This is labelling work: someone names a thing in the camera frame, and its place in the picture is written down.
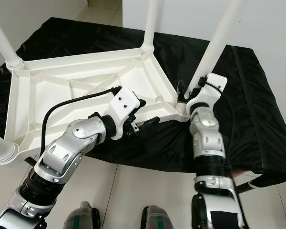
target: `black wire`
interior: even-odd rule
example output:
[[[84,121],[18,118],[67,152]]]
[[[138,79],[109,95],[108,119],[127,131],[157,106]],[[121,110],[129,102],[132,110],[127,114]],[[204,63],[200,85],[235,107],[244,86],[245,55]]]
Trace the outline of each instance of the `black wire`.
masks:
[[[230,113],[231,113],[231,132],[230,132],[230,139],[229,139],[228,147],[227,147],[227,153],[226,153],[225,157],[226,157],[226,163],[227,163],[227,166],[228,166],[228,174],[229,174],[230,178],[233,181],[234,190],[235,190],[235,193],[236,193],[236,197],[237,197],[237,200],[238,200],[238,203],[239,203],[240,210],[242,212],[245,228],[248,229],[249,226],[248,226],[248,223],[247,223],[247,221],[245,219],[243,206],[242,206],[239,194],[237,192],[236,184],[235,184],[234,179],[233,179],[233,177],[231,175],[231,168],[230,168],[230,161],[229,161],[229,156],[231,154],[231,147],[232,147],[233,138],[234,138],[234,127],[235,127],[234,111],[232,109],[232,105],[230,103],[230,100],[228,99],[228,97],[225,94],[223,94],[223,92],[218,87],[216,87],[215,85],[213,85],[211,83],[208,83],[208,82],[206,82],[205,84],[207,84],[207,85],[211,86],[212,88],[216,89],[221,94],[221,96],[226,100],[226,102],[227,102],[227,104],[229,106],[229,110],[230,110]]]
[[[74,102],[77,102],[77,101],[80,101],[80,100],[90,99],[90,98],[94,98],[94,97],[97,97],[97,96],[100,96],[100,95],[104,95],[104,94],[107,94],[107,93],[109,93],[109,92],[113,92],[115,89],[116,89],[116,88],[111,88],[111,89],[108,89],[108,90],[103,91],[103,92],[98,92],[98,93],[95,93],[95,94],[90,94],[90,95],[85,95],[85,96],[82,96],[82,97],[79,97],[79,98],[70,99],[70,100],[64,101],[64,102],[62,102],[62,103],[60,103],[60,104],[57,104],[57,105],[55,105],[54,107],[52,107],[52,108],[46,113],[46,115],[44,116],[43,122],[42,122],[40,156],[43,154],[44,149],[45,149],[47,121],[48,121],[48,118],[50,117],[50,114],[51,114],[56,108],[61,107],[61,106],[64,106],[64,105],[67,105],[67,104],[71,104],[71,103],[74,103]]]

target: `tile floor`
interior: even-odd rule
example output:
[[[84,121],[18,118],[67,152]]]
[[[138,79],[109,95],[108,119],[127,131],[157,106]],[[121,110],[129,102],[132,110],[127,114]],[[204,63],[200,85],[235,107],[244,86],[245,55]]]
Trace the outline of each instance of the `tile floor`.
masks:
[[[122,10],[122,0],[89,0],[75,20],[122,27]]]
[[[122,26],[122,1],[90,0],[89,8],[75,19]],[[16,168],[0,167],[0,210],[28,169],[25,163]],[[241,184],[256,176],[246,172],[235,181]],[[139,228],[142,209],[151,204],[165,208],[176,229],[190,229],[190,205],[196,193],[193,178],[193,174],[117,166],[85,157],[47,217],[48,229],[62,228],[82,200],[99,209],[103,229]],[[251,229],[286,229],[286,183],[251,190],[240,197]]]

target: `silver metal part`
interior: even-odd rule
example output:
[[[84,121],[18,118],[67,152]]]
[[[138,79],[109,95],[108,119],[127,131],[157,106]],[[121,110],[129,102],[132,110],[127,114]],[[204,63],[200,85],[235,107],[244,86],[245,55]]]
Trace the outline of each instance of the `silver metal part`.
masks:
[[[8,209],[0,217],[0,226],[6,229],[33,229],[40,221],[41,219],[25,217],[12,209]]]
[[[103,142],[105,137],[105,126],[99,117],[76,120],[68,125],[61,137],[49,144],[34,170],[45,180],[65,184],[83,155]]]
[[[97,116],[76,122],[74,125],[72,125],[72,133],[75,137],[80,139],[98,134],[98,141],[96,144],[103,143],[106,137],[105,126],[101,119]]]
[[[227,189],[231,193],[234,192],[233,180],[229,177],[220,176],[198,176],[195,177],[195,183],[205,181],[205,185],[208,188],[221,188]]]
[[[20,187],[12,194],[6,209],[10,208],[26,217],[34,218],[36,215],[43,215],[50,212],[54,207],[54,205],[40,206],[28,202],[20,195],[19,189]]]
[[[198,107],[191,115],[190,132],[193,136],[194,158],[217,155],[225,157],[219,123],[209,107]]]
[[[27,202],[22,208],[21,214],[29,218],[34,218],[36,215],[43,215],[50,212],[53,207],[54,205],[40,206]]]
[[[131,125],[131,127],[132,127],[134,133],[136,133],[136,132],[139,131],[139,128],[138,128],[138,126],[136,125],[136,123],[131,122],[130,125]]]

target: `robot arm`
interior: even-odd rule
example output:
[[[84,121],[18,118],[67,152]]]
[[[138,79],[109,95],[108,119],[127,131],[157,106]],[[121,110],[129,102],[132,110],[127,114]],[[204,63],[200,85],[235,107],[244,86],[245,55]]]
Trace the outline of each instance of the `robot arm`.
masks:
[[[201,88],[186,105],[193,136],[198,192],[192,200],[192,228],[194,229],[243,229],[248,228],[240,199],[229,174],[219,123],[213,105],[221,96],[226,78],[208,74],[200,81]]]
[[[104,116],[94,113],[88,119],[70,123],[63,135],[48,145],[23,184],[12,194],[0,215],[0,229],[45,229],[44,218],[83,156],[107,138],[121,138],[125,130],[127,134],[138,132],[134,113],[144,105],[145,101],[122,88]]]

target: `black tablecloth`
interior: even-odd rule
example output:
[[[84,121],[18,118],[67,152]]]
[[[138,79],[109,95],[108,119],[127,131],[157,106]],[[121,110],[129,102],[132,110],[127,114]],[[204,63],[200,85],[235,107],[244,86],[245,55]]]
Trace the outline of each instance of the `black tablecloth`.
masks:
[[[140,47],[144,31],[50,18],[18,49],[24,60]],[[187,86],[208,41],[156,33],[154,55],[176,88]],[[253,50],[227,45],[214,73],[228,78],[225,95],[235,113],[235,137],[230,153],[234,168],[253,170],[286,180],[286,125],[265,73]],[[4,136],[11,74],[0,67],[0,136]],[[224,99],[214,106],[225,146],[231,130]],[[169,121],[136,137],[108,140],[87,155],[111,163],[162,171],[194,172],[189,123]]]

